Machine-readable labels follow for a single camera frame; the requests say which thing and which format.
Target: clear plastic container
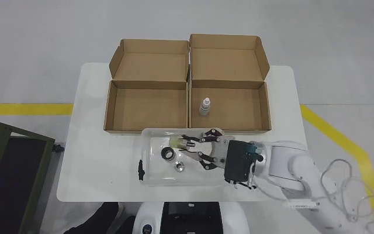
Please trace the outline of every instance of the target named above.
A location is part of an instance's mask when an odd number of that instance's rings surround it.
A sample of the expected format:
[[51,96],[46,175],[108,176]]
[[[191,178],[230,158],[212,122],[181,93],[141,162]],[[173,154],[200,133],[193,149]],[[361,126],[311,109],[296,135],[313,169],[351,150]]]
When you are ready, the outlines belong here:
[[[161,157],[161,150],[169,146],[171,136],[186,134],[200,137],[201,133],[208,130],[210,129],[144,129],[141,133],[141,159],[145,175],[141,183],[150,186],[226,185],[222,168],[205,170],[198,161],[183,154],[183,151],[173,148],[176,156],[172,162],[165,161]],[[208,155],[211,150],[211,143],[196,143],[196,146],[190,149],[190,151],[202,151]],[[177,172],[174,169],[175,161],[183,162],[185,166],[183,172]]]

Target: cardboard box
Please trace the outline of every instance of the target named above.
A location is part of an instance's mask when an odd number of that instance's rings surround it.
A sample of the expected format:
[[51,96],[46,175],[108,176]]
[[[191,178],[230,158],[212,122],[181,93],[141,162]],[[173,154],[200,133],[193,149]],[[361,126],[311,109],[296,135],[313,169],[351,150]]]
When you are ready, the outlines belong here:
[[188,41],[121,40],[109,64],[104,130],[188,127]]
[[[191,35],[189,127],[271,130],[264,79],[270,69],[258,36]],[[199,108],[209,97],[207,116]]]

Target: yellow floor line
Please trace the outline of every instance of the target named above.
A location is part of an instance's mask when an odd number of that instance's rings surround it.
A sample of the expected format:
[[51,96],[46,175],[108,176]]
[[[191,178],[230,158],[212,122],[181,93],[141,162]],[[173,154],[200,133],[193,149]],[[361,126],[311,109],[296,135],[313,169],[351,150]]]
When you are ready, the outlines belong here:
[[0,115],[71,115],[73,103],[0,103]]
[[[362,180],[364,180],[364,182],[366,182],[371,188],[374,188],[374,170],[367,152],[359,147],[356,143],[349,140],[328,122],[324,121],[321,117],[316,115],[305,105],[300,105],[300,109],[302,111],[302,116],[306,121],[316,127],[333,142],[342,147],[357,161]],[[374,199],[371,199],[370,203],[372,208],[374,209]]]

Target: cardboard box lid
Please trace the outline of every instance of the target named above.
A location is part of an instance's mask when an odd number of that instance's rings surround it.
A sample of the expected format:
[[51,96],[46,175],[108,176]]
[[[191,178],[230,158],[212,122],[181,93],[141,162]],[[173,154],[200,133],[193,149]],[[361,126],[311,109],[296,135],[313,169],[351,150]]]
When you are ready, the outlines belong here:
[[109,63],[114,80],[186,82],[189,42],[123,39]]
[[270,69],[258,36],[190,36],[193,80],[263,81]]

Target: bottle cap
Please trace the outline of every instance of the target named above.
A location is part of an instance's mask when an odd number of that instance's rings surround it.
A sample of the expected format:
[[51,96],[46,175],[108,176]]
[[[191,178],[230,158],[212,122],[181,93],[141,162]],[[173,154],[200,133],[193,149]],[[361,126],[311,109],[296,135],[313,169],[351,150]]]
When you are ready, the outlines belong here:
[[204,101],[203,101],[204,105],[206,106],[209,106],[210,105],[210,99],[209,98],[205,98]]

